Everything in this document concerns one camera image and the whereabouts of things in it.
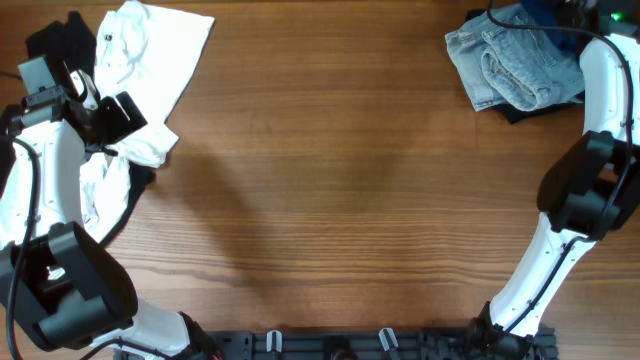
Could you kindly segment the black garment under shorts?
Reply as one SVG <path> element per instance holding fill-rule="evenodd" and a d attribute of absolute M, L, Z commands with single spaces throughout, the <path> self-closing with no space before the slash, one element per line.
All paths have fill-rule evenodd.
<path fill-rule="evenodd" d="M 565 109 L 570 108 L 570 107 L 572 107 L 574 105 L 581 104 L 584 101 L 584 97 L 585 97 L 585 92 L 581 92 L 581 93 L 577 94 L 569 102 L 560 103 L 560 104 L 554 104 L 554 105 L 548 106 L 546 108 L 541 108 L 541 109 L 530 111 L 530 112 L 525 112 L 525 111 L 518 110 L 518 109 L 516 109 L 514 106 L 512 106 L 510 104 L 496 104 L 496 105 L 490 107 L 490 110 L 495 111 L 496 113 L 500 114 L 510 124 L 515 124 L 517 122 L 520 122 L 520 121 L 528 119 L 528 118 L 533 118 L 533 117 L 538 117 L 538 116 L 543 116 L 543 115 L 549 115 L 549 114 L 552 114 L 552 113 L 555 113 L 555 112 L 559 112 L 561 110 L 565 110 Z"/>

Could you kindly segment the blue polo shirt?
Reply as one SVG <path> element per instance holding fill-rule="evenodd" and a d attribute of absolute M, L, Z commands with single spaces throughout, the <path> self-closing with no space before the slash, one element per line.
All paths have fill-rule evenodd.
<path fill-rule="evenodd" d="M 520 4 L 538 26 L 571 25 L 572 9 L 566 0 L 520 0 Z M 576 36 L 571 33 L 545 30 L 545 34 L 559 50 L 576 49 Z"/>

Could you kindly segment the black garment on left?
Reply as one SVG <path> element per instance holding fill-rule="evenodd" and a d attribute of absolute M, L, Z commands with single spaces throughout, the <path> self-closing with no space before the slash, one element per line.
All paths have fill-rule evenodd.
<path fill-rule="evenodd" d="M 66 63 L 70 70 L 75 71 L 81 69 L 88 71 L 87 74 L 90 77 L 92 77 L 94 73 L 93 63 L 95 62 L 96 46 L 97 41 L 95 36 L 77 11 L 68 13 L 68 21 L 65 24 L 59 21 L 52 22 L 44 29 L 33 33 L 26 39 L 26 48 L 30 58 L 40 55 L 46 55 L 54 59 L 60 58 Z M 11 111 L 17 111 L 15 109 L 10 110 L 11 106 L 5 108 L 2 114 L 1 139 L 8 136 L 7 129 L 9 120 L 6 119 L 7 116 L 10 115 Z M 1 140 L 1 195 L 4 192 L 9 171 L 15 162 L 15 151 L 14 149 L 9 149 L 8 146 L 8 142 Z M 97 189 L 98 185 L 106 185 L 107 190 L 116 190 L 116 186 L 120 186 L 122 190 L 124 190 L 124 186 L 126 185 L 125 180 L 129 181 L 128 195 L 124 195 L 124 199 L 127 200 L 127 206 L 122 214 L 118 215 L 116 210 L 100 210 L 103 211 L 104 214 L 110 214 L 110 216 L 120 216 L 118 222 L 116 222 L 115 225 L 106 225 L 106 222 L 103 222 L 103 225 L 107 228 L 106 230 L 109 231 L 106 232 L 105 235 L 99 235 L 97 233 L 92 233 L 93 235 L 91 235 L 95 240 L 100 240 L 103 246 L 107 246 L 127 224 L 141 194 L 145 191 L 146 187 L 155 180 L 156 174 L 150 167 L 130 163 L 128 175 L 117 175 L 116 177 L 120 180 L 114 180 L 115 185 L 107 184 L 108 179 L 106 173 L 104 179 L 100 181 L 90 180 L 85 175 L 82 176 L 84 176 L 83 179 L 86 178 L 86 180 L 82 180 L 85 182 L 82 186 L 87 186 L 85 190 L 81 190 L 82 199 L 83 201 L 89 201 L 89 203 L 94 201 L 91 200 L 92 194 L 95 193 L 92 189 Z M 5 234 L 5 230 L 9 230 L 9 225 L 1 224 L 1 249 L 6 246 L 8 242 L 14 240 L 10 239 L 9 235 L 7 235 L 8 233 Z"/>

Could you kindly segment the white t-shirt with black print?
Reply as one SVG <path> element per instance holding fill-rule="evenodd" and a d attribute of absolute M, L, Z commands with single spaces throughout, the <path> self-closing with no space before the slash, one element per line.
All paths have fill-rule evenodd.
<path fill-rule="evenodd" d="M 100 210 L 121 215 L 129 181 L 124 190 L 98 185 L 89 203 L 82 199 L 81 190 L 87 187 L 82 175 L 100 181 L 106 173 L 107 184 L 115 185 L 117 175 L 128 175 L 130 163 L 150 168 L 164 164 L 177 142 L 167 118 L 192 78 L 213 24 L 208 16 L 137 1 L 106 14 L 93 34 L 97 46 L 91 79 L 100 101 L 117 101 L 116 95 L 127 91 L 148 124 L 102 150 L 86 150 L 69 124 L 69 101 L 78 101 L 73 70 L 46 55 L 20 66 L 27 95 L 10 107 L 17 111 L 7 116 L 8 136 L 1 139 L 15 151 L 1 195 L 1 224 L 9 225 L 5 234 L 14 239 L 7 244 L 43 236 L 59 223 L 74 222 L 91 236 L 109 231 L 103 222 L 118 222 L 120 216 Z"/>

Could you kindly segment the light blue denim shorts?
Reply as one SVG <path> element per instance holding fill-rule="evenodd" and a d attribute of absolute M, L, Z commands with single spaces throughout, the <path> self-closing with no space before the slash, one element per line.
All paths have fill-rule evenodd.
<path fill-rule="evenodd" d="M 561 50 L 520 4 L 493 9 L 445 35 L 475 111 L 511 105 L 524 112 L 578 103 L 584 78 L 576 55 Z"/>

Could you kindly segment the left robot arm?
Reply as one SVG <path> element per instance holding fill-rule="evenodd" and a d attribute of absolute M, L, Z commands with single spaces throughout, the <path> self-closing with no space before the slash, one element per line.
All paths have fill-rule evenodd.
<path fill-rule="evenodd" d="M 127 93 L 100 96 L 59 58 L 19 67 L 27 95 L 1 127 L 1 217 L 14 228 L 1 251 L 6 335 L 22 330 L 40 349 L 91 358 L 218 359 L 215 341 L 189 316 L 139 299 L 126 270 L 82 223 L 80 168 L 144 127 Z"/>

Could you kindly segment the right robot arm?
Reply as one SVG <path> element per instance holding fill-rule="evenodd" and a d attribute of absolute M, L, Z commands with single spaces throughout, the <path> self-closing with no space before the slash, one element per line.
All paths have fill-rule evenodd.
<path fill-rule="evenodd" d="M 516 122 L 582 104 L 581 138 L 543 177 L 532 240 L 456 342 L 467 359 L 545 359 L 540 321 L 575 264 L 639 204 L 639 27 L 621 1 L 489 5 L 447 34 L 475 110 Z"/>

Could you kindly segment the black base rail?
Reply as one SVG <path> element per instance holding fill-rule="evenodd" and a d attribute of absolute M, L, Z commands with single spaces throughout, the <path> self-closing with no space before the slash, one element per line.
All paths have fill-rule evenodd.
<path fill-rule="evenodd" d="M 349 352 L 359 359 L 507 359 L 498 352 L 483 355 L 478 350 L 463 351 L 461 328 L 398 332 L 396 343 L 386 349 L 377 332 L 285 334 L 282 348 L 269 350 L 267 334 L 249 331 L 217 331 L 209 334 L 221 348 L 224 359 L 241 360 L 321 360 L 335 353 Z"/>

